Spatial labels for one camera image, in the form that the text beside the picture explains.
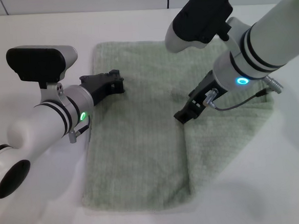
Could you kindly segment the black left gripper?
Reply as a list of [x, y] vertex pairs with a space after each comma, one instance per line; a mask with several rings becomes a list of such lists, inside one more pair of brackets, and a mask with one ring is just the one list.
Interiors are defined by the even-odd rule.
[[120, 77], [119, 70], [114, 69], [109, 73], [100, 73], [98, 75], [85, 75], [79, 79], [80, 86], [85, 88], [93, 99], [94, 106], [111, 94], [123, 94], [123, 78], [117, 78], [111, 84], [111, 76]]

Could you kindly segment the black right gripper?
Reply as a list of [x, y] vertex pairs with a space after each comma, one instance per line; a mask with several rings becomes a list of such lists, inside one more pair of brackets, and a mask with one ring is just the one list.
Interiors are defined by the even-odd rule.
[[215, 99], [224, 95], [227, 90], [223, 89], [217, 82], [210, 70], [196, 88], [189, 94], [189, 105], [183, 107], [180, 111], [174, 114], [174, 118], [181, 124], [185, 124], [191, 119], [196, 119], [205, 109], [203, 101], [206, 99], [207, 93], [212, 89], [217, 90]]

